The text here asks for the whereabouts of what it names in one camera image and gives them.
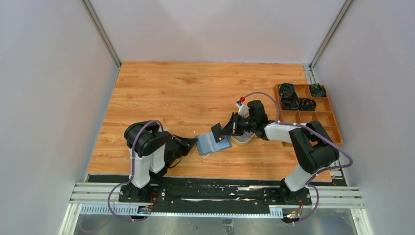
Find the blue cloth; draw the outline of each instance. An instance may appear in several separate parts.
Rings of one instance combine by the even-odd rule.
[[[213,137],[213,133],[209,132],[207,134],[195,136],[197,138],[197,149],[199,150],[200,155],[206,155],[209,153],[217,152],[232,147],[231,139],[229,136],[226,136],[223,140],[218,143]]]

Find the wooden tabletop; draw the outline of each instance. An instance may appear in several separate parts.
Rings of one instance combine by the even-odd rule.
[[[253,91],[274,96],[276,83],[305,84],[301,64],[123,62],[98,136],[88,173],[130,174],[125,129],[134,122],[160,120],[171,134],[185,138],[225,125],[235,102]],[[276,109],[260,99],[269,119]],[[297,164],[294,150],[279,141],[253,139],[223,151],[200,156],[197,146],[167,176],[280,180]],[[331,181],[325,172],[316,180]]]

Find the white wall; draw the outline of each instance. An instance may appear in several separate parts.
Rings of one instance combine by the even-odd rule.
[[[357,0],[316,73],[376,235],[414,234],[415,1]]]
[[[121,60],[307,63],[344,0],[91,2]]]
[[[0,234],[58,233],[116,72],[80,1],[0,3]]]

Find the wood grain surface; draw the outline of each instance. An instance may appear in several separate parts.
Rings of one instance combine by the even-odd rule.
[[[253,91],[274,97],[276,83],[305,84],[301,64],[133,62],[122,64],[108,110],[98,136],[88,173],[129,174],[130,156],[125,129],[134,122],[158,119],[174,135],[193,138],[225,125],[235,102]],[[269,119],[276,109],[260,99]],[[280,180],[297,164],[294,150],[279,141],[253,139],[200,156],[195,146],[167,176]],[[321,174],[317,181],[331,181]]]

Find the gray floor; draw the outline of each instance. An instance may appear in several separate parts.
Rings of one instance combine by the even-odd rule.
[[[279,219],[150,217],[143,222],[124,222],[109,215],[84,215],[84,230],[94,230],[110,222],[95,233],[83,233],[79,227],[75,235],[357,235],[350,210],[320,209],[307,221],[294,227]]]

